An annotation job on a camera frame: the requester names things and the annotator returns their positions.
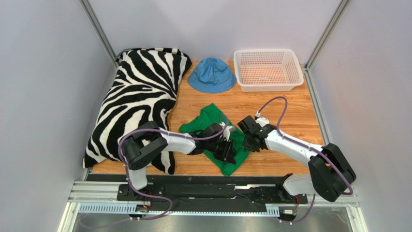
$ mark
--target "zebra print fabric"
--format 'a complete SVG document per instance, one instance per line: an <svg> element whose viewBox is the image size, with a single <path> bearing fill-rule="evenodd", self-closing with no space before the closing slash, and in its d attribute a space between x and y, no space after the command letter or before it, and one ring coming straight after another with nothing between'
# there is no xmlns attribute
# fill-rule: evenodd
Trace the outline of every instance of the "zebra print fabric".
<svg viewBox="0 0 412 232"><path fill-rule="evenodd" d="M83 168L105 159L120 161L120 139L148 121L153 120L167 130L167 116L176 103L177 88L191 66L187 55L171 48L126 50L117 62L116 78L100 108ZM173 174L173 152L162 152L152 165Z"/></svg>

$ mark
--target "white wall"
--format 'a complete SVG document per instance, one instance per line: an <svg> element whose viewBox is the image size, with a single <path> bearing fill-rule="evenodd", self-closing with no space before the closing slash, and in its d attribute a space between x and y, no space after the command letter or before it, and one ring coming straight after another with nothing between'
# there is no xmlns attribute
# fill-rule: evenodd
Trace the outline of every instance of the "white wall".
<svg viewBox="0 0 412 232"><path fill-rule="evenodd" d="M339 0L90 0L114 51L178 47L192 60L290 48L306 62Z"/></svg>
<svg viewBox="0 0 412 232"><path fill-rule="evenodd" d="M312 69L371 232L411 231L412 1L353 0Z"/></svg>
<svg viewBox="0 0 412 232"><path fill-rule="evenodd" d="M0 231L56 231L114 68L76 0L2 1L0 31Z"/></svg>

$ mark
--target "wooden floor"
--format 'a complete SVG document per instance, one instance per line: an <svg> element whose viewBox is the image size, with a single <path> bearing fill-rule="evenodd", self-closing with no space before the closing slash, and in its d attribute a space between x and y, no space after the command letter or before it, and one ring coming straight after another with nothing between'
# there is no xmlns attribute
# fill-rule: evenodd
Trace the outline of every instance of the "wooden floor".
<svg viewBox="0 0 412 232"><path fill-rule="evenodd" d="M292 136L315 144L323 144L318 122L313 110L306 82L287 92L242 92L236 84L232 89L219 94L205 94L189 86L187 78L196 67L194 62L191 69L184 76L178 92L177 104L170 113L169 124L171 131L177 132L180 125L189 123L199 115L200 110L212 102L220 108L232 121L237 124L247 115L254 116L256 111L269 99L283 95L288 99L289 107L280 128ZM234 71L233 62L229 62ZM283 100L275 100L263 111L262 116L268 118L271 124L276 124L284 107ZM175 153L175 174L187 175L222 175L212 161L205 155L187 156ZM301 163L274 151L250 153L248 158L233 175L275 175L287 173L305 174L308 169ZM106 160L96 164L92 173L123 174L123 164ZM153 166L147 168L148 174L164 174Z"/></svg>

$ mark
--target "white plastic basket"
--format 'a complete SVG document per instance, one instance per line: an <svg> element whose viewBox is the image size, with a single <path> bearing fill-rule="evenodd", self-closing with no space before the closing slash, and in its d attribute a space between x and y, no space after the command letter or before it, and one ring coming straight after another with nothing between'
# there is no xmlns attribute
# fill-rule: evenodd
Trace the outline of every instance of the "white plastic basket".
<svg viewBox="0 0 412 232"><path fill-rule="evenodd" d="M303 84L299 61L289 49L237 50L234 63L243 92L289 91Z"/></svg>

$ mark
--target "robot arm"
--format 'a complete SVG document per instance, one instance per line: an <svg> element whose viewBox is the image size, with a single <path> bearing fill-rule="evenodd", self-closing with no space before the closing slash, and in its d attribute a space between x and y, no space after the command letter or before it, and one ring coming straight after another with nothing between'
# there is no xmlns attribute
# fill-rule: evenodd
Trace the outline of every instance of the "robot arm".
<svg viewBox="0 0 412 232"><path fill-rule="evenodd" d="M278 183L278 190L285 198L318 193L324 199L334 202L356 179L353 169L334 144L314 145L294 138L277 130L276 126L270 125L263 117L257 117L255 120L248 116L239 122L238 126L245 134L243 147L246 150L278 151L309 168L310 175L288 174ZM151 121L140 126L138 130L141 132L134 133L121 144L130 181L137 190L147 185L146 166L162 151L196 155L207 150L213 153L214 158L235 164L233 144L229 139L234 127L224 128L224 125L214 123L198 133L177 134L160 129ZM320 156L320 153L327 156L326 159L329 161Z"/></svg>
<svg viewBox="0 0 412 232"><path fill-rule="evenodd" d="M147 185L146 166L163 151L197 155L207 150L217 160L236 164L233 142L229 139L235 128L224 123L213 123L197 133L179 134L159 128L150 121L136 131L119 146L121 160L127 164L130 181L137 190Z"/></svg>
<svg viewBox="0 0 412 232"><path fill-rule="evenodd" d="M344 180L331 166L326 165L326 160L319 153L328 157L349 184L355 181L356 174L335 144L314 145L287 135L281 130L278 131L276 126L270 125L266 118L256 117L255 119L248 116L238 123L245 134L243 147L246 150L278 151L309 168L310 175L289 174L285 176L280 183L282 186L280 190L283 190L285 195L318 193L324 199L334 202L345 191L347 185Z"/></svg>

